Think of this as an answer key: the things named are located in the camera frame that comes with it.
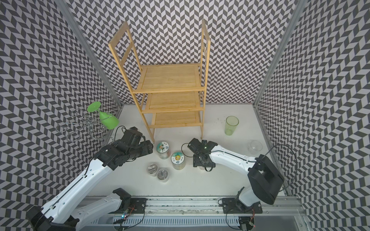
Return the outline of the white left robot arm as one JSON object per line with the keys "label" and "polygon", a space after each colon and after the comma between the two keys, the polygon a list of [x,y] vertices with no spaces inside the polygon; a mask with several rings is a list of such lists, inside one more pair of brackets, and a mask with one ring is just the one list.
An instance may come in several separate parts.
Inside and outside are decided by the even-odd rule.
{"label": "white left robot arm", "polygon": [[126,211],[132,196],[122,188],[87,206],[77,206],[106,176],[128,161],[153,153],[151,141],[136,127],[98,151],[87,168],[65,189],[43,206],[33,206],[26,218],[35,231],[79,231],[92,221],[118,210]]}

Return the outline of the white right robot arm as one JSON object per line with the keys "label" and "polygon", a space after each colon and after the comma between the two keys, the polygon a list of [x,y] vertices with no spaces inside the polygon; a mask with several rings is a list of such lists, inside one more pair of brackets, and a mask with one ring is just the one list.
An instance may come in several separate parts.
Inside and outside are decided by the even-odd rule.
{"label": "white right robot arm", "polygon": [[224,165],[248,177],[250,186],[242,187],[234,201],[227,207],[235,212],[247,213],[260,202],[273,205],[284,183],[284,177],[267,155],[248,157],[223,148],[207,140],[193,138],[188,143],[193,153],[193,167],[213,170],[217,164]]}

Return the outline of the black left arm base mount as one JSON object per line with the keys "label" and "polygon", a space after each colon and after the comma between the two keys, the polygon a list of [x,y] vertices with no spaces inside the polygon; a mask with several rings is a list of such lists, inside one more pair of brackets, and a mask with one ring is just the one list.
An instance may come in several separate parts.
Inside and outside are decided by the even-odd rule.
{"label": "black left arm base mount", "polygon": [[132,197],[128,192],[122,188],[115,189],[113,193],[117,194],[121,200],[118,210],[114,213],[124,213],[134,209],[132,214],[144,214],[147,198],[145,197]]}

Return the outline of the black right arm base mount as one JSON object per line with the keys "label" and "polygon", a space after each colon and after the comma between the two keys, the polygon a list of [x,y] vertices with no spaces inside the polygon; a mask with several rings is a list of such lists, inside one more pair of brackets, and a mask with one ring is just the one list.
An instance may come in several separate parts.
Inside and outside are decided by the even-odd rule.
{"label": "black right arm base mount", "polygon": [[245,187],[242,187],[237,195],[233,198],[224,197],[218,200],[219,206],[222,207],[223,213],[226,214],[262,214],[262,206],[261,203],[258,201],[251,206],[246,206],[240,200],[240,195],[242,190]]}

